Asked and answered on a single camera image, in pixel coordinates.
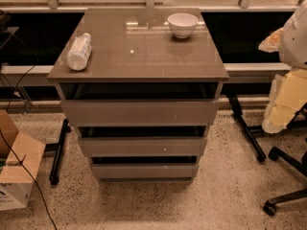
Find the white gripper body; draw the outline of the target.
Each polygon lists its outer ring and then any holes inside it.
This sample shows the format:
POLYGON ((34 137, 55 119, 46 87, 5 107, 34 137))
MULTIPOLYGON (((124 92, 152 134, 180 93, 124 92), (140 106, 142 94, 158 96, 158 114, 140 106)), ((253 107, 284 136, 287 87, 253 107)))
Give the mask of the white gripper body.
POLYGON ((307 1, 301 3, 283 26, 279 58, 291 67, 307 68, 307 1))

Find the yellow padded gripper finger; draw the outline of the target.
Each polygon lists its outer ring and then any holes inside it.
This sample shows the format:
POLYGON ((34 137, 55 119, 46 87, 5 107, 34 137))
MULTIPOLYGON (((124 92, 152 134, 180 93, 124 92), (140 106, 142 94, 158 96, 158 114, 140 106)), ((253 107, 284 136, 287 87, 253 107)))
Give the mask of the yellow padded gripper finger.
POLYGON ((282 28, 275 30, 259 44, 258 49, 267 53, 278 52, 282 33, 282 28))
POLYGON ((295 114, 307 103, 307 71, 298 69, 272 81, 262 128, 267 133, 285 129, 295 114))

